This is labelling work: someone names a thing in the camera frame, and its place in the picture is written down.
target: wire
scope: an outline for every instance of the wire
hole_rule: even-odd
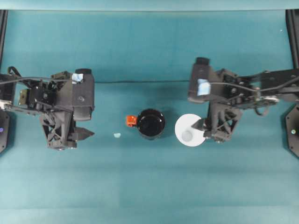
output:
[[[290,85],[292,83],[295,83],[297,81],[299,81],[299,77],[293,78],[290,81],[282,83],[281,85],[274,86],[274,87],[271,87],[271,88],[261,89],[261,90],[254,90],[254,89],[251,89],[251,88],[248,88],[248,87],[245,87],[245,86],[242,86],[242,85],[238,85],[238,84],[233,84],[233,83],[210,82],[210,84],[215,84],[215,85],[229,85],[229,86],[233,86],[233,87],[236,87],[236,88],[239,88],[239,89],[248,90],[248,91],[251,91],[251,92],[265,92],[265,91],[272,91],[272,90],[282,89],[282,88],[284,88],[284,87],[286,87],[286,86],[288,86],[288,85]]]
[[[54,79],[54,78],[44,78],[44,77],[22,77],[22,78],[17,78],[17,79],[14,79],[14,80],[0,82],[0,85],[9,84],[9,83],[16,83],[16,82],[24,81],[24,80],[47,80],[47,81],[53,81],[53,82],[72,81],[72,82],[77,83],[77,81],[74,81],[74,80],[71,80],[71,79]]]
[[[133,81],[133,80],[123,80],[123,81],[103,81],[103,82],[95,82],[99,84],[120,84],[120,83],[181,83],[181,82],[189,82],[189,80],[157,80],[157,81]]]

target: white plate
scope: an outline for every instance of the white plate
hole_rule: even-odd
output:
[[[174,131],[177,139],[185,146],[195,147],[205,141],[204,132],[191,127],[199,119],[200,116],[188,113],[177,120]]]

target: teal tablecloth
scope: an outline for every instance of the teal tablecloth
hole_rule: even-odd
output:
[[[1,71],[24,76],[79,67],[97,81],[188,79],[196,56],[240,75],[292,68],[284,11],[206,13],[9,13]],[[0,156],[0,223],[299,222],[299,159],[286,149],[281,102],[261,118],[246,111],[224,144],[195,148],[174,135],[186,82],[96,84],[96,134],[78,149],[46,148],[37,118],[14,118]],[[125,126],[153,107],[166,129],[155,141]],[[121,133],[119,139],[114,133]]]

